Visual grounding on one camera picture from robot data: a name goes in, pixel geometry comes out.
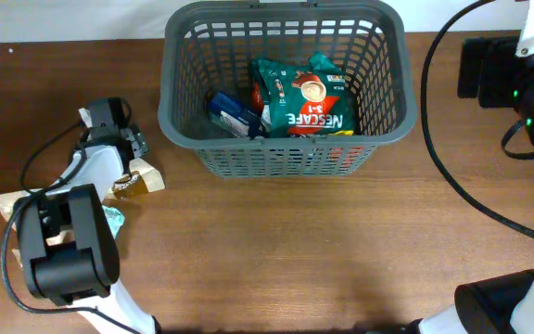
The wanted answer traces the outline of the brown white snack bag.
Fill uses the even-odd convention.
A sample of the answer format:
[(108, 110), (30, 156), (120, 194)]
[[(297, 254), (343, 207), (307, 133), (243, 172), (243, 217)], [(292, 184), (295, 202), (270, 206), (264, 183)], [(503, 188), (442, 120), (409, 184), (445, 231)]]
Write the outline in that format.
[(165, 188), (160, 171), (143, 157), (124, 161), (119, 151), (108, 145), (85, 148), (86, 164), (80, 178), (95, 185), (102, 201), (106, 199), (129, 199)]

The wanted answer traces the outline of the teal small packet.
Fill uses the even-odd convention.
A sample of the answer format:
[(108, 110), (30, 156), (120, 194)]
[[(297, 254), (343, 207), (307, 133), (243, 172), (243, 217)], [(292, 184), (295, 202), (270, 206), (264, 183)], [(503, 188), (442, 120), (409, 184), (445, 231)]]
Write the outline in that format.
[(102, 206), (111, 235), (116, 238), (124, 225), (125, 216), (116, 208)]

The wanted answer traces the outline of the blue tissue pack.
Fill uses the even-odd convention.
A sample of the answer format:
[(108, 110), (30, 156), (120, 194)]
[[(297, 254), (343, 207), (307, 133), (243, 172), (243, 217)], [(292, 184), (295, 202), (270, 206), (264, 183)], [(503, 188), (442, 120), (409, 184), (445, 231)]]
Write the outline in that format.
[(211, 121), (235, 137), (255, 138), (266, 135), (260, 117), (222, 91), (214, 93), (206, 107)]

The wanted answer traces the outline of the orange spaghetti packet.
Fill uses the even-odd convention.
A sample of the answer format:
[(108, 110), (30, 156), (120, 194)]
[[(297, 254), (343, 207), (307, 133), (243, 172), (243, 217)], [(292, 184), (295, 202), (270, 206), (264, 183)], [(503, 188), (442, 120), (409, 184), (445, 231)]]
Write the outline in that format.
[(252, 94), (251, 94), (252, 107), (254, 111), (261, 116), (264, 109), (264, 102), (261, 94), (261, 86), (255, 82), (253, 84)]

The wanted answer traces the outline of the green Nescafe coffee bag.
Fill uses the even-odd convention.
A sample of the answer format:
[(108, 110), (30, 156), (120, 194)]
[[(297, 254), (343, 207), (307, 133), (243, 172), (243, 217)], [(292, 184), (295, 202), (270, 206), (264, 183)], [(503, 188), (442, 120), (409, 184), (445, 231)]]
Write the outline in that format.
[(261, 121), (270, 138), (356, 131), (343, 72), (325, 54), (313, 53), (304, 65), (255, 58), (251, 69), (254, 83), (261, 86)]

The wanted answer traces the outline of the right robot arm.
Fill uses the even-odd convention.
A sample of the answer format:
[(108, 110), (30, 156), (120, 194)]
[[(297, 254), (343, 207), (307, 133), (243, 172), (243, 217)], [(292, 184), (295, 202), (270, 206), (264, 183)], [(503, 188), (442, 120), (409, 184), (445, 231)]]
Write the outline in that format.
[[(463, 200), (490, 219), (534, 239), (533, 229), (482, 204), (454, 179), (440, 160), (429, 132), (427, 85), (434, 54), (449, 28), (482, 5), (475, 1), (452, 16), (427, 51), (420, 87), (423, 135), (431, 160)], [(513, 109), (518, 119), (502, 137), (501, 149), (515, 161), (534, 161), (534, 1), (529, 4), (518, 39), (477, 38), (464, 43), (458, 95), (477, 98), (483, 108)], [(534, 270), (460, 285), (451, 306), (413, 326), (417, 333), (534, 333)]]

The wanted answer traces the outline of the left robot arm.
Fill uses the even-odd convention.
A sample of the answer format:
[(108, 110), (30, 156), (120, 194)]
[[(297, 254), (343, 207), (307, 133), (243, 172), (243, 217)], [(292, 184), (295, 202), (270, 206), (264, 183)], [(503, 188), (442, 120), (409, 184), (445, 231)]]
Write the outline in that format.
[(32, 314), (78, 314), (100, 333), (159, 333), (155, 316), (139, 306), (120, 280), (120, 255), (103, 201), (130, 172), (129, 164), (148, 151), (132, 108), (122, 97), (107, 97), (81, 109), (81, 137), (66, 170), (48, 187), (28, 190), (6, 224), (15, 231), (22, 274), (29, 293), (49, 300), (30, 307), (11, 288), (1, 245), (0, 270), (6, 292)]

